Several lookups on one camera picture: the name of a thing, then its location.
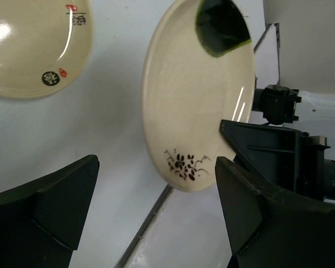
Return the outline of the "beige calligraphy plate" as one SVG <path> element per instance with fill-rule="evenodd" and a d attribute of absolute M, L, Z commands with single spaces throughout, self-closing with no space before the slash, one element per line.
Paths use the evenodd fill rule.
<path fill-rule="evenodd" d="M 91 1 L 0 1 L 0 97 L 62 90 L 81 74 L 92 46 Z"/>

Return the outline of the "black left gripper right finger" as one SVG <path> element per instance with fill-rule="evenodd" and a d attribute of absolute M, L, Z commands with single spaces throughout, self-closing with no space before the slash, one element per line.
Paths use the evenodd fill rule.
<path fill-rule="evenodd" d="M 335 267 L 335 205 L 295 194 L 225 157 L 215 166 L 231 267 Z"/>

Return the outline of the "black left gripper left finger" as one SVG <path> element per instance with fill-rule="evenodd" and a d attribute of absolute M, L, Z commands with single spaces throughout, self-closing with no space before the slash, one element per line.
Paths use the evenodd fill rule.
<path fill-rule="evenodd" d="M 0 267 L 68 267 L 99 171 L 95 155 L 0 193 Z"/>

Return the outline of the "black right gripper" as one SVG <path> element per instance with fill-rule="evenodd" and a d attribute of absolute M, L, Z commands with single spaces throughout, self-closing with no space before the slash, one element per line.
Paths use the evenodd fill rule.
<path fill-rule="evenodd" d="M 297 194 L 335 205 L 335 160 L 324 136 L 285 127 L 222 120 L 219 127 L 235 163 Z"/>

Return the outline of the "cream floral green plate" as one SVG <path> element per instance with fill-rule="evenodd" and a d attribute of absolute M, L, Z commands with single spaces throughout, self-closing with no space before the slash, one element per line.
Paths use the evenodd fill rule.
<path fill-rule="evenodd" d="M 219 156 L 234 159 L 222 120 L 247 122 L 255 57 L 233 1 L 175 1 L 151 38 L 142 76 L 147 149 L 162 178 L 183 192 L 216 181 Z"/>

